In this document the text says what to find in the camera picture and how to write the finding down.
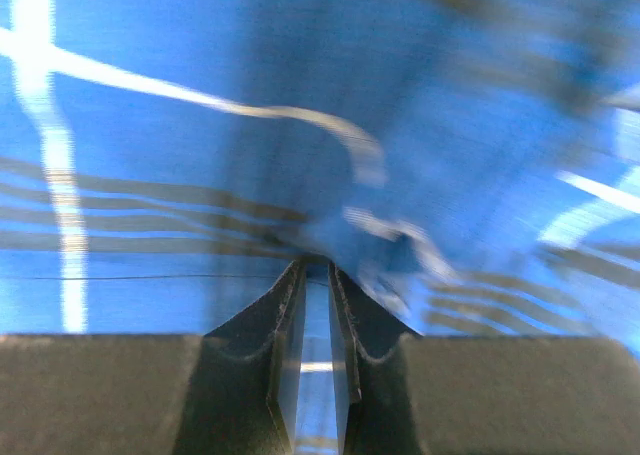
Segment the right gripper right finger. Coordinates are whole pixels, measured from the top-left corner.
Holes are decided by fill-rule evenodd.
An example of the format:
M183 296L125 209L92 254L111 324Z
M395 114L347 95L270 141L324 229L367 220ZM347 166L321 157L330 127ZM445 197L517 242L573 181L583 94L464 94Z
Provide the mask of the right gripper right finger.
M639 365L602 337L422 337L331 267L343 454L635 454Z

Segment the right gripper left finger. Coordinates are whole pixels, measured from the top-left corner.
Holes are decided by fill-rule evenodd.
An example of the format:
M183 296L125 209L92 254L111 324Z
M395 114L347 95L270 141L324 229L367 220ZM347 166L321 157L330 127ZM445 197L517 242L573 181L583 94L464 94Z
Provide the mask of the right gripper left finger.
M5 335L5 454L290 454L305 267L206 335Z

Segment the blue plaid long sleeve shirt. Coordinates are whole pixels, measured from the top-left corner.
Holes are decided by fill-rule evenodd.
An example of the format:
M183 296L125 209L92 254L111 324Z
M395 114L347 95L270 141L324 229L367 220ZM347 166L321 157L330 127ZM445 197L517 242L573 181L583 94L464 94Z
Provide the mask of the blue plaid long sleeve shirt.
M639 0L1 0L1 339L206 335L305 267L422 337L639 365Z

